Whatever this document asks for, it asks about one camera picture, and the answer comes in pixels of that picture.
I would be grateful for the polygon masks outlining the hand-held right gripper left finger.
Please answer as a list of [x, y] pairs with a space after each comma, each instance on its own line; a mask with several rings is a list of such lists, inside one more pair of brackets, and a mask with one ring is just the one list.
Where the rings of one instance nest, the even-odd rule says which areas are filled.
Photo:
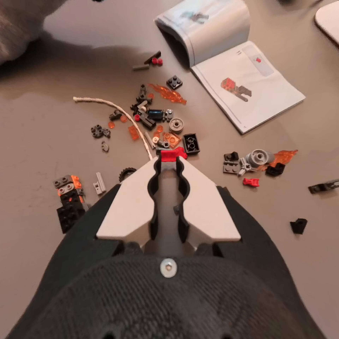
[[101, 240], [134, 242], [140, 248], [158, 233], [158, 206], [161, 156], [156, 156], [119, 186], [96, 237]]

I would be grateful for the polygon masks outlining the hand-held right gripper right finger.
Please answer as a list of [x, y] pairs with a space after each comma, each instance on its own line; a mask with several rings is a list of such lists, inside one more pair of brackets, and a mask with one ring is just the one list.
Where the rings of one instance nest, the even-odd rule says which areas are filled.
[[221, 187], [182, 156], [176, 158], [179, 203], [178, 234], [193, 248], [217, 242], [238, 242], [241, 235], [220, 193]]

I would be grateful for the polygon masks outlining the lego pieces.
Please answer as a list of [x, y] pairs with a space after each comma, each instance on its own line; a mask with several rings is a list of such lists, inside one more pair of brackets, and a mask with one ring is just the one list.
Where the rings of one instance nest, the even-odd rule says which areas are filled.
[[[301, 103], [305, 96], [293, 87], [270, 63], [259, 56], [248, 60], [235, 60], [219, 63], [207, 60], [191, 68], [209, 95], [235, 125], [240, 134], [245, 134], [277, 115]], [[186, 104], [175, 90], [160, 85], [153, 86], [172, 102]], [[188, 134], [183, 137], [185, 152], [188, 155], [199, 153], [196, 137]], [[261, 150], [259, 156], [252, 153], [241, 159], [238, 176], [246, 171], [256, 171], [258, 167], [272, 162], [274, 155]]]

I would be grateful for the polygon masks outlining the small black lego slope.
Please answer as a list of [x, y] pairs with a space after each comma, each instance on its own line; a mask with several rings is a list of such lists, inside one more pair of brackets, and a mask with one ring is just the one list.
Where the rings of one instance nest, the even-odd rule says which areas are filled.
[[293, 234], [295, 235], [302, 235], [308, 223], [307, 219], [298, 218], [295, 221], [290, 222], [290, 227], [292, 229]]

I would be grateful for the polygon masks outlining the person's left forearm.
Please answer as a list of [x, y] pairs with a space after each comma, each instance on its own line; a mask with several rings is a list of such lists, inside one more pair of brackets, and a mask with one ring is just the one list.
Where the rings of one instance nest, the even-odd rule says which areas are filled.
[[20, 57], [39, 38], [47, 16], [66, 0], [1, 0], [0, 64]]

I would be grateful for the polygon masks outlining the black lego tyre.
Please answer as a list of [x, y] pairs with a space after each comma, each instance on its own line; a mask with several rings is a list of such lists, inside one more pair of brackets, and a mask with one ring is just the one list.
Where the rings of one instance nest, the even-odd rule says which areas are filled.
[[119, 182], [122, 183], [125, 179], [127, 179], [130, 175], [137, 171], [134, 167], [127, 167], [123, 169], [119, 174]]

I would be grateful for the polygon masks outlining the light grey lego piece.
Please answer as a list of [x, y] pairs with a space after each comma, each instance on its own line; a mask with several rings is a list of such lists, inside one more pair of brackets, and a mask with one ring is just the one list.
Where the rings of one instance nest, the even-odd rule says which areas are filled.
[[95, 191], [98, 196], [103, 195], [104, 193], [107, 192], [103, 177], [100, 172], [96, 173], [97, 176], [97, 182], [93, 183], [93, 186], [95, 188]]

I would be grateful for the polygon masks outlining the black orange lego assembly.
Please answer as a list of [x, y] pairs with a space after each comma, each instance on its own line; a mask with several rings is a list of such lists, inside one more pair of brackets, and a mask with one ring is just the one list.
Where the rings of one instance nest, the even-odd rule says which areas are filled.
[[62, 176], [54, 180], [53, 185], [61, 202], [61, 207], [57, 209], [59, 223], [62, 234], [66, 234], [91, 205], [85, 201], [85, 192], [78, 176]]

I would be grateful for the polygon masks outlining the long black lego piece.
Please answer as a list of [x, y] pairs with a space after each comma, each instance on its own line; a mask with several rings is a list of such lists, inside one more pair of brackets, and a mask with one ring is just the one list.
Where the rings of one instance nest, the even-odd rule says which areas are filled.
[[317, 194], [321, 192], [328, 192], [332, 191], [334, 189], [337, 189], [339, 187], [339, 180], [330, 180], [325, 183], [320, 183], [316, 185], [312, 185], [308, 187], [308, 190], [311, 194]]

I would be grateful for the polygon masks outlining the lego instruction booklet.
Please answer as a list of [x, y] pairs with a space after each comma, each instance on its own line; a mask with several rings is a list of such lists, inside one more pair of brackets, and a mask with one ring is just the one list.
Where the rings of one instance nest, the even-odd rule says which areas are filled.
[[182, 1], [154, 21], [182, 43], [191, 72], [241, 134], [305, 99], [248, 40], [244, 1]]

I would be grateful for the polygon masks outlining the white laptop stand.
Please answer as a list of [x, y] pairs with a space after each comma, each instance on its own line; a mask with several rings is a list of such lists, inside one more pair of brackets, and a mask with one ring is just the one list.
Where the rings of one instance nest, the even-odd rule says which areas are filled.
[[339, 47], [339, 1], [334, 1], [319, 8], [314, 18], [317, 28], [336, 46]]

